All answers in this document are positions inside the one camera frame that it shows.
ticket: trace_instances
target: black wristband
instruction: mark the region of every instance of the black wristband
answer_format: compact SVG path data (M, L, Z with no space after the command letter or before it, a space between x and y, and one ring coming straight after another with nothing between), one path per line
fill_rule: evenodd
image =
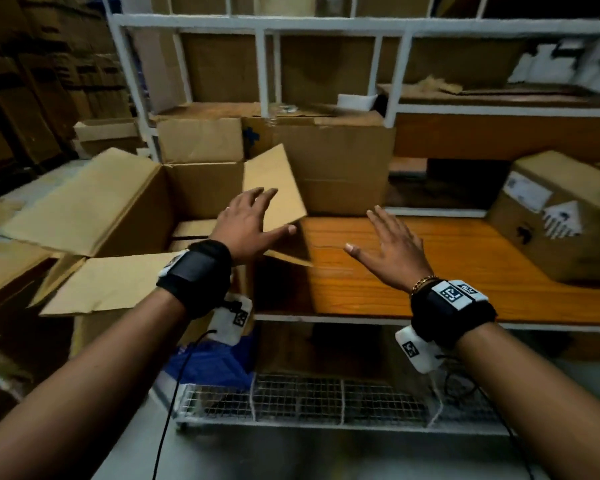
M453 300L433 291L442 280L427 283L411 297L413 330L423 340L434 341L437 345L452 349L465 333L487 322L494 322L495 308L485 299L476 301L469 293L453 288L454 293L467 297L471 302L458 310Z
M222 304L231 284L231 264L231 252L222 242L195 242L169 264L156 286L180 300L192 319L200 318Z

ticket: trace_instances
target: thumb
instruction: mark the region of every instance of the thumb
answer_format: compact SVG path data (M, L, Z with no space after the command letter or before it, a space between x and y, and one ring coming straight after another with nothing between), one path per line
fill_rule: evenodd
M293 235L297 232L297 228L294 225L280 226L277 229L270 230L269 232L262 233L262 248L268 250L272 247L277 240L281 239L286 235Z
M377 257L363 251L355 244L345 244L344 250L349 256L362 263L363 266L374 274L380 267L380 260Z

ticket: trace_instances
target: wire mesh shelf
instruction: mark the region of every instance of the wire mesh shelf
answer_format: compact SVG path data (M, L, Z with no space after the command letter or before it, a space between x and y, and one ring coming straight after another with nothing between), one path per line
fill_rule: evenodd
M182 387L175 417L180 424L507 434L480 392L455 376L440 398L431 391L419 399L378 383L272 374L256 374L246 391Z

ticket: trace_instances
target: forearm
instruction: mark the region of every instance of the forearm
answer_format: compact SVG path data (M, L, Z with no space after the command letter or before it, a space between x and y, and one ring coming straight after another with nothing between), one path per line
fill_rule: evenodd
M40 384L0 423L0 478L51 477L100 435L119 434L110 427L124 427L121 407L144 396L187 322L182 304L156 289Z
M456 350L547 470L600 479L599 400L494 323L467 332Z

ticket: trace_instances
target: hand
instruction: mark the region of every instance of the hand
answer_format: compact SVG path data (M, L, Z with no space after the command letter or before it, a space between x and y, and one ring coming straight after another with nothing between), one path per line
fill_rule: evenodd
M418 281L433 274L424 256L422 240L380 206L376 205L375 209L376 213L368 210L367 215L380 238L380 256L373 256L353 244L347 244L344 250L385 285L410 293Z
M296 226L285 225L262 231L264 213L278 189L264 192L262 187L242 192L220 212L209 239L222 242L234 264L244 264L273 246L284 235L295 234Z

